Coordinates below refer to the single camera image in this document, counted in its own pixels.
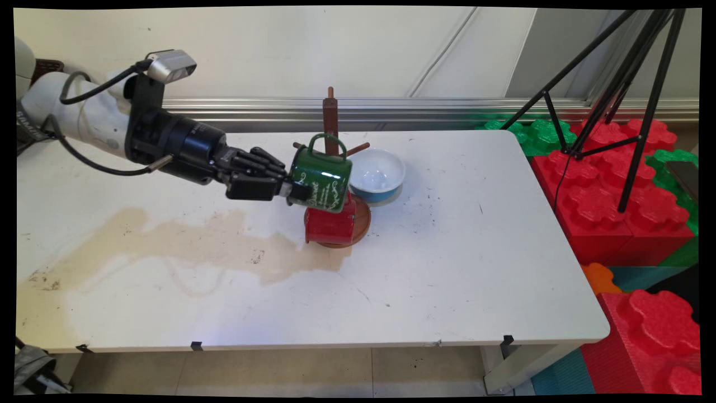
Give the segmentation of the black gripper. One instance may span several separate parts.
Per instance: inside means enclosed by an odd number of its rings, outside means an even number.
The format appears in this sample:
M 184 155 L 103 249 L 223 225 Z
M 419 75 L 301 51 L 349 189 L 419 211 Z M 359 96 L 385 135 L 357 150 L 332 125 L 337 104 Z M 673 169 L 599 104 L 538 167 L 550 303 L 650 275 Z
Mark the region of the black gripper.
M 226 179 L 230 200 L 270 202 L 281 197 L 291 206 L 306 204 L 314 194 L 263 148 L 227 146 L 222 130 L 165 110 L 164 84 L 158 80 L 134 74 L 124 84 L 124 95 L 130 105 L 124 143 L 129 161 L 150 166 L 171 156 L 159 171 L 199 185 Z

